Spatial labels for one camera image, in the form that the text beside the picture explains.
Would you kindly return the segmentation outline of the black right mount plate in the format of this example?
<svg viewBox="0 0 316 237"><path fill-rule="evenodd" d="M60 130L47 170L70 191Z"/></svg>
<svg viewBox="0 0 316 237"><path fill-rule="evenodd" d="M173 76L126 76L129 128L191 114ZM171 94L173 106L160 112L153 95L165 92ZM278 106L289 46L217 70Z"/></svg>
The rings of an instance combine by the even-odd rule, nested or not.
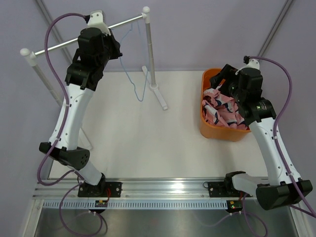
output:
<svg viewBox="0 0 316 237"><path fill-rule="evenodd" d="M225 186L224 181L203 182L203 187L208 190L211 198L228 198L234 197L234 193L229 191Z"/></svg>

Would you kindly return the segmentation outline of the light blue wire hanger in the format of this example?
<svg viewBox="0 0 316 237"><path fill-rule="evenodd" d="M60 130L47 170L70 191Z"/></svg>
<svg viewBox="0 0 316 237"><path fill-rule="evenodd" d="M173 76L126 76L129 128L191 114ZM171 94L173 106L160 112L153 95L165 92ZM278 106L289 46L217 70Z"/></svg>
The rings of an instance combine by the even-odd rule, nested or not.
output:
<svg viewBox="0 0 316 237"><path fill-rule="evenodd" d="M122 38L119 40L119 44L120 46L122 46L123 41L128 37L129 33L133 32L134 27L133 27L134 23L129 23L130 28L128 29L128 31L122 36ZM147 63L147 56L146 56L146 49L145 49L145 41L143 39L142 33L141 33L141 29L140 29L140 23L138 21L136 21L137 24L137 32L138 32L138 38L139 38L139 42L141 45L141 52L142 52L142 56L143 56L143 62ZM139 101L140 103L142 103L144 101L144 97L145 97L145 93L146 93L146 86L147 86L147 82L148 82L148 73L145 73L145 79L144 79L144 85L143 85L143 92L142 92L142 96L139 97L138 93L137 93L137 88L136 88L136 84L134 83L134 81L132 80L132 78L130 77L129 72L127 71L124 62L122 60L121 57L119 57L119 62L120 62L120 66L123 69L123 72L125 73L125 75L127 76L127 79L129 80L129 82L131 83L131 85L133 86L133 90L134 90L134 94L135 97L137 99L137 101Z"/></svg>

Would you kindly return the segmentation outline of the pink patterned shorts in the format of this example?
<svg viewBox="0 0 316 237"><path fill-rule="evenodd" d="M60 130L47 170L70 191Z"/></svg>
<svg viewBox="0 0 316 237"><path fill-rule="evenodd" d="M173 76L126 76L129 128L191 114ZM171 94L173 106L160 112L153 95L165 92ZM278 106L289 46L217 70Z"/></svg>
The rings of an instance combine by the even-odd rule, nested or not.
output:
<svg viewBox="0 0 316 237"><path fill-rule="evenodd" d="M209 125L231 129L248 130L244 118L239 114L236 101L216 89L208 88L202 94L202 118Z"/></svg>

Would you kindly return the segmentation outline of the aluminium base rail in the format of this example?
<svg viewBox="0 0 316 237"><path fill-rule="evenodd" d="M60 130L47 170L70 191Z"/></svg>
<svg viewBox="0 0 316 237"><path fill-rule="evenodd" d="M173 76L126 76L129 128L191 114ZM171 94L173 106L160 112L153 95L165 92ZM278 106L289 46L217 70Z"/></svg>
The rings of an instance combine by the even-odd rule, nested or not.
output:
<svg viewBox="0 0 316 237"><path fill-rule="evenodd" d="M222 181L221 179L107 179L106 182L121 182L121 196L110 199L203 199L210 198L203 182ZM61 199L77 179L65 179L53 186L37 183L33 199ZM234 197L211 197L212 199L239 199L245 192L232 191Z"/></svg>

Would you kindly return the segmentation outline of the black left mount plate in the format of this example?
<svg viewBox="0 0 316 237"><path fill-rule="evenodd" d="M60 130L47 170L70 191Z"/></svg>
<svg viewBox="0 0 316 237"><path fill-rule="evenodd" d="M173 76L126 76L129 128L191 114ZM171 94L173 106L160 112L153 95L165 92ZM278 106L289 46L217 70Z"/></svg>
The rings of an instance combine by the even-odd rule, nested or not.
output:
<svg viewBox="0 0 316 237"><path fill-rule="evenodd" d="M105 182L97 186L83 183L79 186L80 198L119 198L121 196L121 182Z"/></svg>

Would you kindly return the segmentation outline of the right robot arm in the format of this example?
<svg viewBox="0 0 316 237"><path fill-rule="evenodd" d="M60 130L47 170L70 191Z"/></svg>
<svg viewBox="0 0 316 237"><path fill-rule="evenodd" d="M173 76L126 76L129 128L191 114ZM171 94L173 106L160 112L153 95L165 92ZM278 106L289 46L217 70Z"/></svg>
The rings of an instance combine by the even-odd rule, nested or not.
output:
<svg viewBox="0 0 316 237"><path fill-rule="evenodd" d="M257 198L264 210L294 205L308 195L313 186L303 180L286 151L277 128L277 115L272 103L262 97L263 77L257 63L238 70L229 64L211 77L212 88L232 97L246 126L253 133L268 174L267 182L244 171L226 174L224 192L235 196L240 191Z"/></svg>

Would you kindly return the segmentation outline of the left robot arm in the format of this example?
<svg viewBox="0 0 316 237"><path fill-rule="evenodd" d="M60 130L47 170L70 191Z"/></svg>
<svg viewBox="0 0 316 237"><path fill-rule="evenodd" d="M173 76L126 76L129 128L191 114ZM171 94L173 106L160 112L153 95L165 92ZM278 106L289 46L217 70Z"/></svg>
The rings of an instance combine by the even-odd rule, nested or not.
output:
<svg viewBox="0 0 316 237"><path fill-rule="evenodd" d="M83 179L79 197L104 197L106 178L89 160L90 151L78 146L79 130L87 105L110 60L122 56L112 32L91 27L81 31L72 64L67 68L66 93L55 130L39 151L76 171Z"/></svg>

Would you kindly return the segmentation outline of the black mount plate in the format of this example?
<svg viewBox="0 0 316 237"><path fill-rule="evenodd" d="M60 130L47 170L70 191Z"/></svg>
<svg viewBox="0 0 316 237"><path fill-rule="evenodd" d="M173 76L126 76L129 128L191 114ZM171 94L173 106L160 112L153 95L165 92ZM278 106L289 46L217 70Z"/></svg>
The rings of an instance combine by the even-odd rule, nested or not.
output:
<svg viewBox="0 0 316 237"><path fill-rule="evenodd" d="M224 181L203 182L203 187L208 190L211 198L228 198L234 197L234 193L229 191L225 186Z"/></svg>
<svg viewBox="0 0 316 237"><path fill-rule="evenodd" d="M80 198L119 198L121 196L121 182L105 182L97 186L83 183L79 186Z"/></svg>

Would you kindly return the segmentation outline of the white and silver clothes rack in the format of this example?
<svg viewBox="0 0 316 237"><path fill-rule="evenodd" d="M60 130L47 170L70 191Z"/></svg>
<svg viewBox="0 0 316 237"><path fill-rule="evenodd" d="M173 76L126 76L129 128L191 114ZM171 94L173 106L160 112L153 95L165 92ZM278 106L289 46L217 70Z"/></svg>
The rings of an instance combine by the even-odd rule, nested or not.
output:
<svg viewBox="0 0 316 237"><path fill-rule="evenodd" d="M48 17L49 21L50 21L50 16L48 14L48 11L46 11L46 8L40 7L40 11L44 14L44 17ZM125 21L116 23L114 25L108 26L108 29L114 30L115 28L130 24L131 29L126 33L125 36L123 36L123 38L121 39L121 41L123 41L123 39L125 37L127 37L128 33L130 31L132 31L132 24L134 22L139 21L139 20L144 20L145 28L146 28L146 36L147 36L148 54L149 54L149 57L148 57L149 58L149 69L147 68L147 66L142 66L142 71L146 77L145 84L148 83L149 89L156 95L156 98L159 101L162 109L165 111L168 109L168 106L167 106L167 103L164 100L164 98L159 90L158 84L156 83L156 77L155 77L156 75L155 75L155 67L154 67L154 56L153 56L149 12L150 12L150 8L145 6L145 7L143 7L142 13L140 15L133 17L133 18L130 18L130 19L127 19ZM63 49L63 51L66 52L66 47L69 46L70 44L75 43L75 42L77 42L77 38L62 42L62 43L55 45L55 46L52 46L52 47L48 48L48 51ZM41 81L46 86L49 93L53 96L54 100L57 102L57 104L59 106L62 106L62 97L53 88L52 84L49 82L46 75L43 73L43 71L41 70L41 68L39 67L39 65L37 63L37 56L44 55L44 53L45 53L44 49L40 50L38 52L30 51L27 48L22 48L20 50L21 56L24 57L25 60L27 61L27 63L34 69L34 71L36 72L38 77L41 79ZM125 74L128 76L128 79L132 83L132 80L130 79L125 67L123 66L123 62L121 61L121 59L120 59L120 62L121 62L121 67L123 68ZM88 150L93 149L91 142L89 141L88 137L86 136L86 134L84 133L84 130L82 128L79 129L79 144L83 145L83 147L88 149Z"/></svg>

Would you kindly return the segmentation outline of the orange plastic basket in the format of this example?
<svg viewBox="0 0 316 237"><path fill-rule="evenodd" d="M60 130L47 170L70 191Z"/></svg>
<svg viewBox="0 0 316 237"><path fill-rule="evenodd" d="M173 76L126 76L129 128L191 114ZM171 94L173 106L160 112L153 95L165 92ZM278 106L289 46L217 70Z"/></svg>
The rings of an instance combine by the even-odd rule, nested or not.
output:
<svg viewBox="0 0 316 237"><path fill-rule="evenodd" d="M199 107L199 131L201 135L207 139L217 139L217 140L226 140L237 142L242 140L247 134L251 133L251 130L248 128L247 130L233 129L227 127L219 127L215 125L211 125L206 122L202 115L202 99L203 92L210 88L210 78L215 76L221 71L220 68L211 68L207 69L203 72L201 78L201 91L200 91L200 107Z"/></svg>

